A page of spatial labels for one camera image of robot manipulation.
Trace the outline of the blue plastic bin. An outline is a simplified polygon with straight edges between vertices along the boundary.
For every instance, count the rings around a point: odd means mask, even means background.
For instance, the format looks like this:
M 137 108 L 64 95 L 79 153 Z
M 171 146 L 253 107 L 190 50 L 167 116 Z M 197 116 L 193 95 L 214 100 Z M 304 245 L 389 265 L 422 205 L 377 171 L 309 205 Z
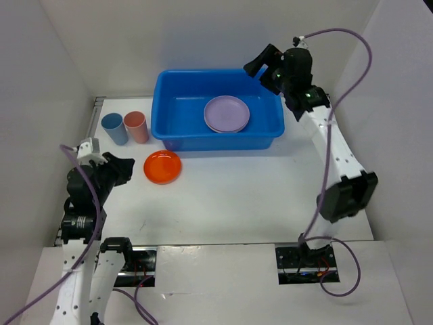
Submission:
M 250 111 L 237 133 L 217 133 L 205 122 L 205 106 L 233 96 Z M 264 150 L 285 131 L 281 98 L 242 69 L 166 70 L 157 78 L 151 113 L 152 135 L 167 150 Z

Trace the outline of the blue plastic cup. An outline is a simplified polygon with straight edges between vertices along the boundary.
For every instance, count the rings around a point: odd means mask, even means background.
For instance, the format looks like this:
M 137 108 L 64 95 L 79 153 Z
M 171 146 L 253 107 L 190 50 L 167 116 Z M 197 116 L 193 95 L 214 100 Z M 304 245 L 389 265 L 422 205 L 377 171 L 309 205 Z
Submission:
M 125 145 L 128 140 L 127 130 L 123 123 L 123 117 L 119 113 L 109 113 L 101 120 L 101 125 L 112 141 L 118 145 Z

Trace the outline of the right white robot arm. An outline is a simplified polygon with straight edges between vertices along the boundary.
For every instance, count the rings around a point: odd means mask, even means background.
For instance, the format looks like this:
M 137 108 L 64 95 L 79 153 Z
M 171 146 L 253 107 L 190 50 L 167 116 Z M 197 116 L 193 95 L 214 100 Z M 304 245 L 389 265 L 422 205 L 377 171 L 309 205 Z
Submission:
M 283 96 L 325 165 L 313 219 L 298 239 L 296 257 L 304 266 L 322 258 L 344 219 L 365 209 L 378 184 L 378 176 L 365 170 L 346 143 L 328 94 L 313 84 L 312 65 L 307 48 L 280 51 L 272 44 L 244 65 L 248 76 Z

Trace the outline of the lilac plastic plate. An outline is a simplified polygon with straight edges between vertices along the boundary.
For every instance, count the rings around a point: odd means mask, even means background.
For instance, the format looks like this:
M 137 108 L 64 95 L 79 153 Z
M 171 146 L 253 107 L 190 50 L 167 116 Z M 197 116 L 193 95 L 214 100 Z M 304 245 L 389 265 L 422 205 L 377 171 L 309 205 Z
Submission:
M 250 120 L 250 109 L 237 97 L 222 95 L 212 98 L 204 107 L 207 125 L 228 131 L 237 129 Z

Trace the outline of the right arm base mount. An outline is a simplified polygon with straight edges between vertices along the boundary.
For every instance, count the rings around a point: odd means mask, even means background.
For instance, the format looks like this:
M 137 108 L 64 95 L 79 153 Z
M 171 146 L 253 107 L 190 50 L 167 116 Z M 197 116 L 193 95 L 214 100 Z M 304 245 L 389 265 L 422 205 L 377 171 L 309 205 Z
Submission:
M 316 284 L 340 281 L 334 250 L 327 245 L 318 253 L 303 256 L 296 244 L 276 244 L 275 256 L 280 285 Z

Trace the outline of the salmon pink plastic cup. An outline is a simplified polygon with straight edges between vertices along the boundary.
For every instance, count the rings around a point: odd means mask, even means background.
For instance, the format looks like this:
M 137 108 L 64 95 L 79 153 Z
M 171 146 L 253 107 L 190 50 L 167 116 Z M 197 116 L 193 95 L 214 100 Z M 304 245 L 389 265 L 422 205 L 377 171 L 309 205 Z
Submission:
M 138 144 L 144 144 L 148 141 L 147 121 L 144 113 L 133 111 L 128 113 L 124 119 L 124 125 Z

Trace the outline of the pink plastic plate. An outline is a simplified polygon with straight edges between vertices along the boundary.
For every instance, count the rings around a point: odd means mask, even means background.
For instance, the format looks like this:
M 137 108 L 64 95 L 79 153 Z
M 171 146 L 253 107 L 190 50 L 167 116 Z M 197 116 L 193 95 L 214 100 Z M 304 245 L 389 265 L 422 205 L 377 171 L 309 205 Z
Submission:
M 211 125 L 207 125 L 207 126 L 209 127 L 209 129 L 211 129 L 212 131 L 214 131 L 216 133 L 238 133 L 238 132 L 242 131 L 247 126 L 247 124 L 237 128 L 237 129 L 228 130 L 228 131 L 216 129 L 216 128 L 212 127 Z

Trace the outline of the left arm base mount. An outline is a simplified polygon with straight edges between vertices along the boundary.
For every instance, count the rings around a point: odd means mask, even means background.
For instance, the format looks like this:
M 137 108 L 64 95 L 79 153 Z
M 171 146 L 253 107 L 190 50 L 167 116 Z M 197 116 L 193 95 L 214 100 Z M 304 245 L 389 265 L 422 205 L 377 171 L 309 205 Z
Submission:
M 134 246 L 131 258 L 119 271 L 115 288 L 155 287 L 156 246 Z

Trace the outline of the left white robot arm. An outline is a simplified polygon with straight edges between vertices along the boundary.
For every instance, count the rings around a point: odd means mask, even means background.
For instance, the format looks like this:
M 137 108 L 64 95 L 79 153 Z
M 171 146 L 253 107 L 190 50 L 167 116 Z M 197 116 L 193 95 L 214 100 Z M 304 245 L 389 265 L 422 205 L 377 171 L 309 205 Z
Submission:
M 51 324 L 103 324 L 118 272 L 135 262 L 129 238 L 101 237 L 104 203 L 113 188 L 131 180 L 135 161 L 109 152 L 102 156 L 104 162 L 76 163 L 67 174 L 62 283 Z

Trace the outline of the aluminium rail table edge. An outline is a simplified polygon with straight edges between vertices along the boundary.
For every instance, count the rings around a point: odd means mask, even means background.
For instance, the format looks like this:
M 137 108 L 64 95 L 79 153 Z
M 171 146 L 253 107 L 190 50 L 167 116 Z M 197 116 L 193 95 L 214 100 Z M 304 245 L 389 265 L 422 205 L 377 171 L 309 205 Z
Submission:
M 106 99 L 106 96 L 99 96 L 96 97 L 93 103 L 93 108 L 91 111 L 91 118 L 89 120 L 88 126 L 87 126 L 87 130 L 85 132 L 85 137 L 90 137 L 92 135 L 94 135 L 95 133 L 95 129 L 96 129 L 96 124 L 97 124 L 97 120 L 100 116 L 101 113 L 101 109 L 102 106 L 104 104 L 104 101 Z M 55 240 L 53 242 L 53 247 L 60 247 L 62 245 L 61 243 L 61 228 L 58 228 L 58 232 L 56 234 Z

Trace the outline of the orange plastic plate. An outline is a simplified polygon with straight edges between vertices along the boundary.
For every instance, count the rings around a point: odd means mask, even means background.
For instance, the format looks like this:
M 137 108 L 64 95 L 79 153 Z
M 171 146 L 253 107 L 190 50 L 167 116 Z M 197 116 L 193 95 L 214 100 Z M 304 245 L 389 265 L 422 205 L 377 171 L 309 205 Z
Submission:
M 165 185 L 175 181 L 182 171 L 179 156 L 169 150 L 151 153 L 143 164 L 144 175 L 155 184 Z

